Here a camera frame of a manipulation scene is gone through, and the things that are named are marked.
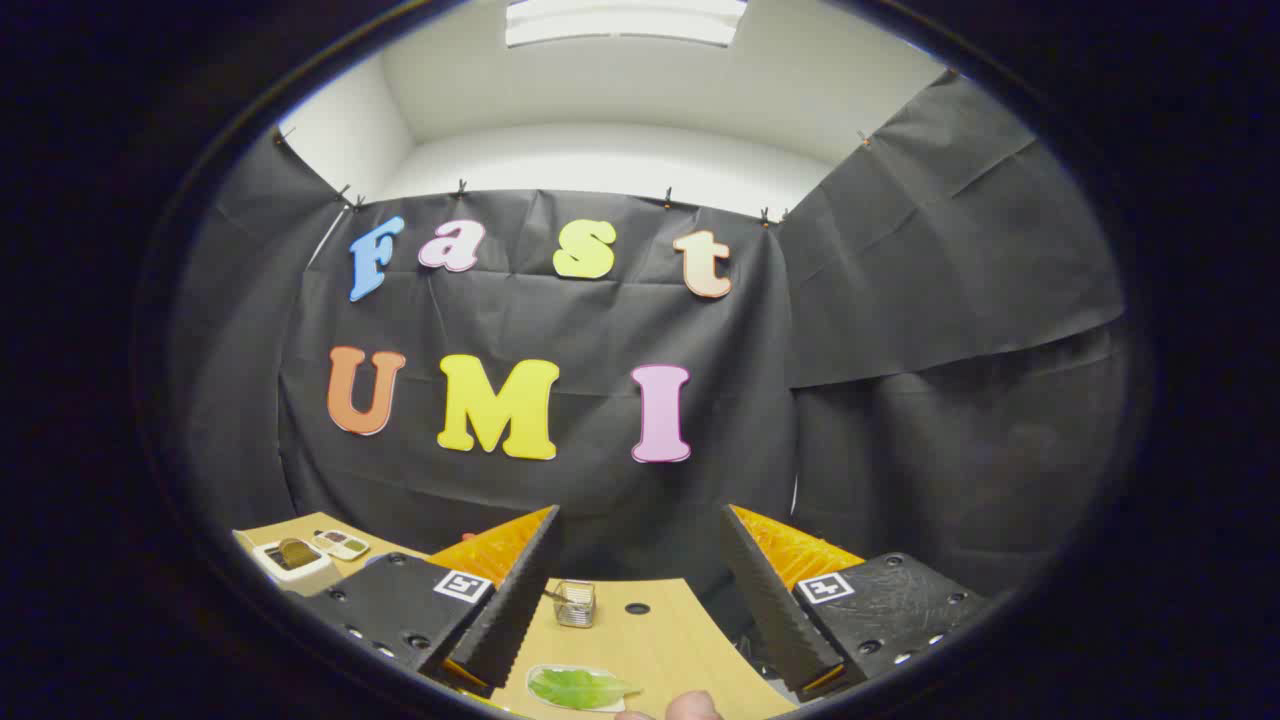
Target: human hand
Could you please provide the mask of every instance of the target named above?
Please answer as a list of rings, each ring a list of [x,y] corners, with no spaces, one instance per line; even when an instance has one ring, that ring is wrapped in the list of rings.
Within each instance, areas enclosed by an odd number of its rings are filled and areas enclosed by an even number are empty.
[[[613,720],[653,720],[644,712],[636,712],[634,710],[627,710],[625,712],[618,712],[613,716]],[[716,711],[716,703],[712,702],[712,696],[707,691],[690,691],[682,696],[676,697],[667,706],[666,720],[724,720],[721,714]]]

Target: ceiling light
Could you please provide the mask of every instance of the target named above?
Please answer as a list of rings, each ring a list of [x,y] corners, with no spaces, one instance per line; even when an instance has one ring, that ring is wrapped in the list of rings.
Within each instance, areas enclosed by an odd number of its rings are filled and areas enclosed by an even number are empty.
[[[585,36],[650,36],[728,47],[746,0],[521,0],[507,47]]]

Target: wooden table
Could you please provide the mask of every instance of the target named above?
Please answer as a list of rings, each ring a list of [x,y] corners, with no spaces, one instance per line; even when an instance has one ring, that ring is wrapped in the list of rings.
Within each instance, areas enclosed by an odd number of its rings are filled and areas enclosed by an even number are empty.
[[[334,559],[343,577],[364,568],[365,561],[385,552],[403,552],[424,560],[430,555],[387,542],[323,512],[314,512],[275,525],[244,530],[255,544],[296,537],[310,538],[315,530],[338,529],[369,542],[369,552],[355,561]],[[552,579],[548,589],[558,580]],[[506,688],[494,691],[490,702],[538,720],[607,720],[612,715],[563,710],[545,705],[525,687],[535,665],[582,665],[608,670],[643,688],[626,697],[627,710],[660,719],[677,694],[701,689],[716,700],[724,720],[760,720],[795,708],[756,674],[712,621],[685,580],[594,582],[595,624],[566,628],[556,621],[553,602],[543,597],[529,625],[525,642],[511,669]],[[649,612],[634,615],[625,609],[639,602]]]

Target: metal wire basket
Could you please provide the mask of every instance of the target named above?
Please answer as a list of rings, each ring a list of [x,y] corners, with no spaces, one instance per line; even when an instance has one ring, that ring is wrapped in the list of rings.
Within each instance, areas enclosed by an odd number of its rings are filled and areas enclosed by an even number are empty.
[[[561,580],[556,585],[556,621],[568,628],[590,628],[595,621],[595,585]]]

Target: foam letter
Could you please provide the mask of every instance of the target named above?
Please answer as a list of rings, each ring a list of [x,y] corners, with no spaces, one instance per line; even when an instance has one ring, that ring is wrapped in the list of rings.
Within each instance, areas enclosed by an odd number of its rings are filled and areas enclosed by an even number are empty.
[[[378,265],[392,261],[392,240],[402,229],[404,220],[397,215],[351,243],[348,250],[356,256],[356,284],[351,287],[352,302],[378,290],[378,286],[387,279]]]
[[[550,460],[556,446],[547,434],[547,407],[552,383],[559,368],[547,360],[521,360],[511,369],[497,396],[480,359],[474,355],[447,355],[440,369],[448,378],[444,391],[444,432],[436,436],[440,447],[461,450],[475,447],[467,434],[467,419],[480,438],[480,447],[493,452],[503,428],[511,421],[511,434],[502,450],[512,457]]]
[[[596,220],[573,220],[561,229],[561,247],[552,265],[562,278],[603,278],[613,268],[609,245],[618,238],[613,225]]]
[[[716,236],[708,231],[676,238],[672,245],[685,254],[685,284],[694,291],[694,295],[703,297],[728,295],[733,283],[728,278],[716,277],[716,258],[728,259],[727,245],[716,242]]]
[[[476,264],[476,247],[484,240],[484,225],[475,220],[453,220],[435,228],[438,237],[417,251],[417,261],[428,268],[444,265],[451,273],[470,270]]]
[[[680,462],[692,451],[680,438],[680,386],[689,370],[675,365],[641,365],[631,370],[640,386],[640,443],[631,448],[636,462]]]
[[[371,436],[387,427],[392,416],[392,395],[396,392],[396,372],[404,366],[399,352],[374,352],[374,402],[367,413],[357,411],[351,402],[356,368],[365,361],[365,354],[355,347],[334,347],[329,351],[333,369],[329,372],[329,418],[334,424],[357,436]]]

